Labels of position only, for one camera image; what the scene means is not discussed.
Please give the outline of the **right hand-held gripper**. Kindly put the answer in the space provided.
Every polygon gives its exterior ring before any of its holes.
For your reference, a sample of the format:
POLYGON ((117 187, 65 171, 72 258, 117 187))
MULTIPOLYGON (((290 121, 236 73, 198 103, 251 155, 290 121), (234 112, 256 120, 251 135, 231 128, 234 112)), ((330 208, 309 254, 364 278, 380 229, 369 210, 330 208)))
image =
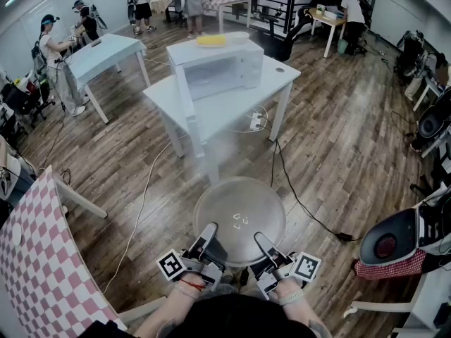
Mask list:
MULTIPOLYGON (((276 260, 280 252, 278 248, 262 232, 254 234, 254 241, 262 253, 270 260, 276 260)), ((304 288, 316 277, 321 265, 321 259, 305 252, 286 256, 287 263, 279 268, 272 268, 271 263, 257 263, 251 265, 251 271, 257 281, 257 287, 265 300, 274 291, 279 283, 286 278, 295 278, 304 288)))

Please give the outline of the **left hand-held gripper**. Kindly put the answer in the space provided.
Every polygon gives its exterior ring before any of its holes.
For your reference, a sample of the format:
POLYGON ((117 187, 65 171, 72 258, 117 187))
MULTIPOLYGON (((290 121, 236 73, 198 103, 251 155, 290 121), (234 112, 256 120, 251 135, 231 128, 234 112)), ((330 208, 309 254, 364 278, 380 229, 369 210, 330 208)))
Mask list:
POLYGON ((196 261, 171 249, 156 259, 163 276, 168 281, 177 282, 185 273, 194 273, 201 277, 208 289, 215 291, 228 261, 228 252, 215 237, 217 229, 216 223, 209 223, 190 247, 190 256, 203 256, 206 252, 213 261, 196 261))

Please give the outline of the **clear glass turntable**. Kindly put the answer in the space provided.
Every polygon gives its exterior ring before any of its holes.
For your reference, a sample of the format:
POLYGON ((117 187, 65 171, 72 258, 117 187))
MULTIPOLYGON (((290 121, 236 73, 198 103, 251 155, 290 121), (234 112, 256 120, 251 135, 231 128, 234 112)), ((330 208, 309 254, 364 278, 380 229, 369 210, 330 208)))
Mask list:
POLYGON ((199 236, 216 223, 215 237, 228 252, 228 267, 243 268, 260 263, 264 254, 254 241, 262 232, 279 245, 285 233, 283 202, 268 185, 249 177, 232 177, 208 188, 194 209, 193 230, 199 236))

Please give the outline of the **person's right forearm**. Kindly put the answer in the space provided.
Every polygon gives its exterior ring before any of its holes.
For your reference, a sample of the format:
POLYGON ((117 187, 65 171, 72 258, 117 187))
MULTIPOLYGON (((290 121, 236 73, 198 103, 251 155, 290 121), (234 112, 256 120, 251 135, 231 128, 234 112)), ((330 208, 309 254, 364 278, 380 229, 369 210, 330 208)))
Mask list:
MULTIPOLYGON (((301 287, 295 278, 286 278, 279 283, 275 292, 279 299, 298 289, 301 289, 301 287)), ((306 325, 315 334, 316 338, 333 338, 330 330, 317 316, 304 296, 299 301, 282 307, 288 319, 306 325)))

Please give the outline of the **person's camouflage trousers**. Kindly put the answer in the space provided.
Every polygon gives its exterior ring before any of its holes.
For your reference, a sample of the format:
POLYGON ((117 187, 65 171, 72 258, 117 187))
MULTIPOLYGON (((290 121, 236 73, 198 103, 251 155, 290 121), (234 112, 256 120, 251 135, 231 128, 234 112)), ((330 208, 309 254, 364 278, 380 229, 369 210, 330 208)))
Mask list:
POLYGON ((198 300, 201 301, 228 294, 240 294, 258 299, 263 298, 250 267, 226 267, 217 288, 214 291, 210 289, 203 291, 198 300))

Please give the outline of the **beige wristwatch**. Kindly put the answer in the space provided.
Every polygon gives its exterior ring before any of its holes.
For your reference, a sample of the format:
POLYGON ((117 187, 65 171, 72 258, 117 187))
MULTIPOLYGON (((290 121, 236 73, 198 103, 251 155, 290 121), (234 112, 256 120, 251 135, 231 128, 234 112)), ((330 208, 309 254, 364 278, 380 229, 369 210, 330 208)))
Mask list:
POLYGON ((284 297, 281 297, 278 299, 278 304, 280 306, 286 306, 288 304, 295 303, 302 299, 304 296, 303 289, 298 289, 296 291, 290 292, 289 294, 285 295, 284 297))

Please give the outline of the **person's black shirt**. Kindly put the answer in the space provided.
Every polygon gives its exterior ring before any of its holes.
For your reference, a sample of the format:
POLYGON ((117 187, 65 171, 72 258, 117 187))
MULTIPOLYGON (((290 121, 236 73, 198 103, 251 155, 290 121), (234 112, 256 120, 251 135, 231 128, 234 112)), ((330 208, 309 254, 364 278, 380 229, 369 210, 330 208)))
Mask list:
POLYGON ((289 319, 276 303, 227 294, 194 303, 179 325, 158 338, 316 338, 306 325, 289 319))

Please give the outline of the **red checkered cloth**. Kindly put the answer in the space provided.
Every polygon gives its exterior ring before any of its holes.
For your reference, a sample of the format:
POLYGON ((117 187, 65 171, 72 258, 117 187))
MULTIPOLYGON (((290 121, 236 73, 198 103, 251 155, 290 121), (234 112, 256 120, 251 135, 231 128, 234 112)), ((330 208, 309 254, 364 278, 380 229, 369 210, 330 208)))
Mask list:
POLYGON ((353 266, 353 271, 357 277, 366 280, 383 280, 418 275, 421 274, 425 258, 426 252, 417 250, 412 257, 388 265, 365 265, 361 260, 358 260, 353 266))

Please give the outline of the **black white backpack unit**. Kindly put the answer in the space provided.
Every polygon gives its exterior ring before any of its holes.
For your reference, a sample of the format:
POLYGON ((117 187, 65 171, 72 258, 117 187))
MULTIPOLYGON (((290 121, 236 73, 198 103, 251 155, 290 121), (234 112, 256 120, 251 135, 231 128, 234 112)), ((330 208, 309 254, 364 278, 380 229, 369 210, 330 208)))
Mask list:
POLYGON ((359 259, 367 266, 400 263, 419 251, 451 253, 451 186, 374 225, 362 238, 359 259))

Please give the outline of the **white power strip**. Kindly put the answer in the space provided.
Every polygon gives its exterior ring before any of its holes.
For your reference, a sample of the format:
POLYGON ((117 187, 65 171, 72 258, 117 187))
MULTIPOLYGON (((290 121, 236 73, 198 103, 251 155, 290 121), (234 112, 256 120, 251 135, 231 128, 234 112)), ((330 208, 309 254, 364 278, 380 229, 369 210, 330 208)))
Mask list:
POLYGON ((263 129, 263 124, 265 122, 264 117, 260 113, 254 112, 251 117, 251 122, 249 125, 251 132, 261 131, 263 129))

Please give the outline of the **pink checkered tablecloth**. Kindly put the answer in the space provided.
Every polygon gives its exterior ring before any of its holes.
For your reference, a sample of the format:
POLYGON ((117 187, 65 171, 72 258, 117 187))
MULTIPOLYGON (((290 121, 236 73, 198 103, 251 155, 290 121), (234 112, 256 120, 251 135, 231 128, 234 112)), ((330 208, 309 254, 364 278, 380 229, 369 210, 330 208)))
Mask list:
POLYGON ((48 167, 0 229, 0 276, 28 338, 77 338, 94 321, 127 327, 85 265, 48 167), (12 227, 21 224, 20 246, 12 227))

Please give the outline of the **black round equipment unit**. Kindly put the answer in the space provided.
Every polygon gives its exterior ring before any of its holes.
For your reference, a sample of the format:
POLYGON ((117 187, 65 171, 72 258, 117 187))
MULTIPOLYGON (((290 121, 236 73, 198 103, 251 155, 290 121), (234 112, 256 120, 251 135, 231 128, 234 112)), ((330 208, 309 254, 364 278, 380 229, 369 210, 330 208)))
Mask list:
POLYGON ((451 124, 451 87, 448 87, 421 116, 415 139, 410 144, 411 148, 420 153, 423 146, 449 124, 451 124))

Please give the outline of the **pale blue table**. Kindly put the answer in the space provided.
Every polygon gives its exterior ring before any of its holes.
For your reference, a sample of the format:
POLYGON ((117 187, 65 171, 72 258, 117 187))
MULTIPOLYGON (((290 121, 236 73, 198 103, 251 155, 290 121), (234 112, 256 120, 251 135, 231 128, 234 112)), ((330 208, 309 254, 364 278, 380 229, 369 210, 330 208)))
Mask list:
POLYGON ((89 44, 75 52, 70 58, 68 67, 78 91, 88 95, 100 118, 107 124, 109 120, 89 88, 88 83, 91 80, 112 66, 115 66, 116 70, 120 72, 119 63, 129 56, 136 56, 147 87, 150 87, 151 83, 144 65, 147 48, 140 40, 111 33, 105 34, 100 40, 101 44, 95 47, 89 44))

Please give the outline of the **black office chair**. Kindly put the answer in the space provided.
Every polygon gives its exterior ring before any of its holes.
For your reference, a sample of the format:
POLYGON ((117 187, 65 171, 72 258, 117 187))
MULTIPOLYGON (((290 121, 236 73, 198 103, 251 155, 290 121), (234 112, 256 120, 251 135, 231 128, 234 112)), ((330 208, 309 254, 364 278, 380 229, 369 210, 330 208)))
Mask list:
POLYGON ((49 88, 42 89, 42 86, 35 88, 31 93, 26 93, 14 84, 5 84, 0 91, 2 101, 15 113, 22 117, 30 115, 28 124, 31 128, 35 128, 35 122, 39 115, 42 120, 47 119, 42 112, 46 107, 56 104, 54 100, 50 99, 49 93, 49 88))
POLYGON ((284 39, 276 38, 274 24, 276 19, 267 16, 269 22, 269 31, 266 34, 259 31, 257 35, 257 44, 264 49, 264 54, 280 62, 287 61, 292 53, 292 48, 297 40, 300 30, 307 24, 314 23, 312 14, 309 12, 310 6, 298 10, 296 17, 298 23, 289 31, 284 39))

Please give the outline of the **wooden top table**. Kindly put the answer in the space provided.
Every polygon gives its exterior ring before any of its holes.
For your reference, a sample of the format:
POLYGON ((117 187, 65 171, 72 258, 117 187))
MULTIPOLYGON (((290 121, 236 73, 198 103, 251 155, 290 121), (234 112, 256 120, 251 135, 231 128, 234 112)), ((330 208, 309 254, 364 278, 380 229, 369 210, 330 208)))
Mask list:
POLYGON ((310 8, 309 13, 313 19, 313 22, 311 24, 311 36, 314 35, 317 22, 323 23, 330 27, 328 41, 326 44, 325 51, 323 53, 323 57, 327 58, 330 51, 330 46, 333 41, 335 30, 338 29, 339 27, 341 28, 339 39, 342 39, 347 25, 347 21, 343 18, 337 17, 336 14, 334 13, 330 13, 328 11, 319 11, 317 8, 310 8))

